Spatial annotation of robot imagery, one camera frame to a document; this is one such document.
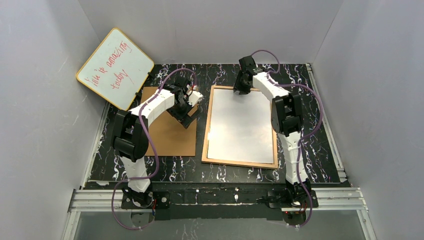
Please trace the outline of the brown frame backing board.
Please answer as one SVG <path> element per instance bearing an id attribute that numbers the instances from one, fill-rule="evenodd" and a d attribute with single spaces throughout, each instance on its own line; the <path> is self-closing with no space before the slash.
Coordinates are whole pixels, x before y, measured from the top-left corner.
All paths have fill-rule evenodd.
<path id="1" fill-rule="evenodd" d="M 160 95 L 163 96 L 166 91 L 165 86 Z M 171 96 L 172 98 L 170 98 L 169 102 L 171 107 L 173 107 L 175 105 L 175 97 L 173 93 Z M 181 124 L 181 119 L 175 119 L 167 111 L 168 109 L 155 119 L 150 115 L 148 121 L 145 122 L 145 127 L 154 145 L 152 146 L 148 140 L 146 141 L 148 147 L 145 156 L 153 157 L 157 154 L 159 157 L 193 157 L 196 153 L 197 120 L 194 120 L 185 129 Z M 191 116 L 196 110 L 197 106 L 195 105 L 188 115 Z"/>

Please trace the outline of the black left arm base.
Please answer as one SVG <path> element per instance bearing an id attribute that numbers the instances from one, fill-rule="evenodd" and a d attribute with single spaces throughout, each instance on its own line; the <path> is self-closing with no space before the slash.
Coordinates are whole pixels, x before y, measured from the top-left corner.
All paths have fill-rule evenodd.
<path id="1" fill-rule="evenodd" d="M 147 190 L 136 192 L 131 189 L 123 189 L 121 201 L 122 209 L 168 209 L 170 207 L 170 194 L 162 191 Z"/>

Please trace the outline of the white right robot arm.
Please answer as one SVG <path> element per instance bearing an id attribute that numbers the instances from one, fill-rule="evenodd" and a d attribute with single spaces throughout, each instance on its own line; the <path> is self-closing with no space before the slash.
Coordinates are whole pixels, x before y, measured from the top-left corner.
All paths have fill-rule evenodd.
<path id="1" fill-rule="evenodd" d="M 259 67 L 252 56 L 239 59 L 238 72 L 233 91 L 247 95 L 252 89 L 261 92 L 271 104 L 270 121 L 279 137 L 286 166 L 286 181 L 291 185 L 304 183 L 303 158 L 299 153 L 302 127 L 304 123 L 300 96 L 284 89 L 274 81 L 263 68 Z"/>

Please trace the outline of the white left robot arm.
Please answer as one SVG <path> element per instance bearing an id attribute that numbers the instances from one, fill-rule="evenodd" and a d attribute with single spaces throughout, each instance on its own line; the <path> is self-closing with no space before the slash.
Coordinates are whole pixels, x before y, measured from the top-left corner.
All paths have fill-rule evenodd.
<path id="1" fill-rule="evenodd" d="M 119 110 L 115 117 L 111 147 L 121 160 L 126 171 L 128 187 L 137 193 L 144 193 L 151 184 L 159 166 L 147 174 L 145 156 L 153 140 L 149 135 L 150 125 L 164 112 L 174 117 L 184 128 L 199 115 L 190 111 L 204 96 L 188 79 L 181 78 L 172 84 L 160 86 L 155 93 L 139 106 L 129 111 Z"/>

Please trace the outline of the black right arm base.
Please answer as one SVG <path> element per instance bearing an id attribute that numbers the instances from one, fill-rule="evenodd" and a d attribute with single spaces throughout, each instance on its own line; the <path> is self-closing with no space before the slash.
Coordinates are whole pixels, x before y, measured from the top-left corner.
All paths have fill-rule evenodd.
<path id="1" fill-rule="evenodd" d="M 287 188 L 283 190 L 270 190 L 262 199 L 265 200 L 265 203 L 271 209 L 299 209 L 305 205 L 312 206 L 312 208 L 319 207 L 318 197 L 314 190 L 309 191 L 309 194 L 307 194 L 301 189 L 298 195 L 293 195 Z"/>

